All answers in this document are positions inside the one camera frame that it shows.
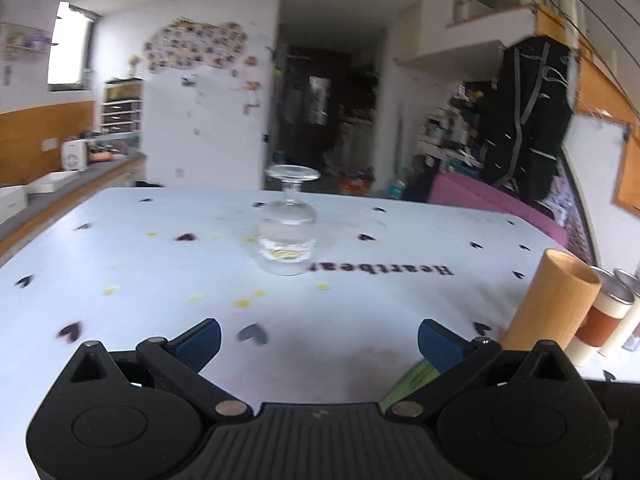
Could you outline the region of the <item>green printed tin can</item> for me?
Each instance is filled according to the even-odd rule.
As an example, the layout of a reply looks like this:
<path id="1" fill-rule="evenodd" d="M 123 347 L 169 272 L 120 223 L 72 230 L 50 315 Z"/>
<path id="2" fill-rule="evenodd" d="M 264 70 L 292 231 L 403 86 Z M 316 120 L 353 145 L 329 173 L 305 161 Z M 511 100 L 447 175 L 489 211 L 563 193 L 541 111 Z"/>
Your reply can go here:
<path id="1" fill-rule="evenodd" d="M 385 412 L 393 404 L 405 399 L 406 396 L 410 396 L 411 393 L 426 386 L 436 378 L 439 378 L 439 376 L 439 371 L 427 360 L 417 362 L 395 382 L 395 385 L 390 388 L 388 393 L 382 396 L 380 402 L 378 402 L 381 411 Z"/>

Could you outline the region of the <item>bamboo wooden cup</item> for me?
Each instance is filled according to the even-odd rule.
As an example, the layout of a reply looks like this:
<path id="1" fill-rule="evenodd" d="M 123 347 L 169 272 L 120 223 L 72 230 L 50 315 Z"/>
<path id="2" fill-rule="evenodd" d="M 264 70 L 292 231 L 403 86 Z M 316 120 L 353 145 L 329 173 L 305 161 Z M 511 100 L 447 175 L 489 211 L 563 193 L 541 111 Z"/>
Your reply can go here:
<path id="1" fill-rule="evenodd" d="M 552 340 L 562 350 L 574 338 L 600 292 L 602 283 L 582 260 L 546 249 L 506 332 L 503 349 L 529 351 L 540 340 Z"/>

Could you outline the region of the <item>white cup with brown sleeve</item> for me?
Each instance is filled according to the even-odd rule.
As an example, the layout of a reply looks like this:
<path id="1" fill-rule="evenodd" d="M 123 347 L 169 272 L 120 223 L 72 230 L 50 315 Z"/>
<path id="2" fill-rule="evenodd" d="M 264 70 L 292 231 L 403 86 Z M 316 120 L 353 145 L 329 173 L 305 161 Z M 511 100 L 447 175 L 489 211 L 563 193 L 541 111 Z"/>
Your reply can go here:
<path id="1" fill-rule="evenodd" d="M 590 270 L 597 275 L 601 288 L 565 349 L 575 366 L 584 366 L 603 349 L 634 304 L 634 294 L 614 274 L 597 266 L 590 266 Z"/>

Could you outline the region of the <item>drawer storage unit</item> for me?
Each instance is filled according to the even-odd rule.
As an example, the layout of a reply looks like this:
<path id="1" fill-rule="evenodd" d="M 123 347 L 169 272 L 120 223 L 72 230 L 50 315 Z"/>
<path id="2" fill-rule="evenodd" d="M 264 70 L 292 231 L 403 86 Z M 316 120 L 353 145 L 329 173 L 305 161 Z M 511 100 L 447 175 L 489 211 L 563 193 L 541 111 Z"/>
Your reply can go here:
<path id="1" fill-rule="evenodd" d="M 138 77 L 112 79 L 105 83 L 100 111 L 100 133 L 107 142 L 122 142 L 140 148 L 143 80 Z"/>

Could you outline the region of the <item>clear stemmed glass upside down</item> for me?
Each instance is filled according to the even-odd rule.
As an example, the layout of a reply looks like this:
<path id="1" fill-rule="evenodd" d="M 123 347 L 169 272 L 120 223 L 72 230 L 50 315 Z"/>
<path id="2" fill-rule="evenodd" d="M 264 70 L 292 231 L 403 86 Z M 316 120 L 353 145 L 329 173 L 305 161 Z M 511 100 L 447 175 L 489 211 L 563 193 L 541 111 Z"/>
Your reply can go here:
<path id="1" fill-rule="evenodd" d="M 302 200 L 300 189 L 320 174 L 304 166 L 271 165 L 266 175 L 281 182 L 282 194 L 262 207 L 255 234 L 257 260 L 273 274 L 305 273 L 317 245 L 317 211 Z"/>

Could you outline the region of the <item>window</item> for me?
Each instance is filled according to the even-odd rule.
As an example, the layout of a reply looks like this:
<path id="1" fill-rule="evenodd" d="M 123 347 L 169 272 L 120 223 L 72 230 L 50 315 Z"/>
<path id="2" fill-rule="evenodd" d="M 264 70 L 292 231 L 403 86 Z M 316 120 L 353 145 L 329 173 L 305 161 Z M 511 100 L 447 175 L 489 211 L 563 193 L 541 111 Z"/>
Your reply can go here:
<path id="1" fill-rule="evenodd" d="M 58 4 L 52 32 L 47 84 L 54 91 L 85 87 L 91 33 L 96 19 L 69 2 Z"/>

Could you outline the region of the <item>pink sofa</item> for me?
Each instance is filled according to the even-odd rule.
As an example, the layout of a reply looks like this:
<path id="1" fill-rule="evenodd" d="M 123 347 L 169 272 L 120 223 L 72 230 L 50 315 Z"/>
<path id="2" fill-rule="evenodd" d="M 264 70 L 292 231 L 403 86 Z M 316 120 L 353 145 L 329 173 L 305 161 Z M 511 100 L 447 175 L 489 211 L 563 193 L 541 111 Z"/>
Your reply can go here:
<path id="1" fill-rule="evenodd" d="M 563 247 L 567 232 L 553 219 L 496 188 L 455 172 L 438 174 L 428 194 L 430 204 L 512 214 L 528 222 Z"/>

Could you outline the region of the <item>black jacket with white trim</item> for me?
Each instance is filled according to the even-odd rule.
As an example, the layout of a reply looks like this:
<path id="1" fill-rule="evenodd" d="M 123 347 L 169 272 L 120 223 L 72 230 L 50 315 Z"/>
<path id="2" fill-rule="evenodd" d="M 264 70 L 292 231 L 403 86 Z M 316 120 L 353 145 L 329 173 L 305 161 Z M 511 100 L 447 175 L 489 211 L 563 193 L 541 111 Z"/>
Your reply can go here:
<path id="1" fill-rule="evenodd" d="M 550 192 L 574 115 L 578 62 L 574 51 L 549 36 L 507 48 L 482 136 L 486 154 L 480 180 L 513 186 L 521 202 Z"/>

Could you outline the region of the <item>white flat box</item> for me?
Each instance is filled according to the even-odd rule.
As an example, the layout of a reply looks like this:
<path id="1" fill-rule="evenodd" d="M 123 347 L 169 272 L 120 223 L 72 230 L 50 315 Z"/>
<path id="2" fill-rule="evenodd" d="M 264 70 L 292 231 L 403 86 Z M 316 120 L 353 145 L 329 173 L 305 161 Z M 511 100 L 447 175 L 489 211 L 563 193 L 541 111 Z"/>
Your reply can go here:
<path id="1" fill-rule="evenodd" d="M 26 185 L 26 193 L 28 195 L 55 193 L 75 182 L 79 177 L 79 171 L 53 171 Z"/>

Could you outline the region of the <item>white small appliance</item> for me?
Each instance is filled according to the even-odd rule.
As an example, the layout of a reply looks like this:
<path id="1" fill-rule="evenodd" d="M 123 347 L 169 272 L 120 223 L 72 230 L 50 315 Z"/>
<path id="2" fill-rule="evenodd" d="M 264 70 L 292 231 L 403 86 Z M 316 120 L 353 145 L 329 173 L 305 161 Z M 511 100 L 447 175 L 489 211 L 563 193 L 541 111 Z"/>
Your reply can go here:
<path id="1" fill-rule="evenodd" d="M 65 171 L 85 171 L 89 165 L 87 141 L 85 139 L 65 141 L 61 146 L 61 162 Z"/>

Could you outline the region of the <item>cloud shaped photo board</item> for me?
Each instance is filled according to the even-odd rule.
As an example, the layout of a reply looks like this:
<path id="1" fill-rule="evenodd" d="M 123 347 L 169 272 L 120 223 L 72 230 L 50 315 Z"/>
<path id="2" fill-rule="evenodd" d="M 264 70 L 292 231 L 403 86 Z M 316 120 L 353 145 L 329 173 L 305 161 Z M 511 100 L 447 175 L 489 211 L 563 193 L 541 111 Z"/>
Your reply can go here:
<path id="1" fill-rule="evenodd" d="M 145 40 L 142 51 L 151 74 L 200 66 L 225 70 L 241 57 L 246 43 L 247 33 L 238 23 L 180 20 L 157 29 Z"/>

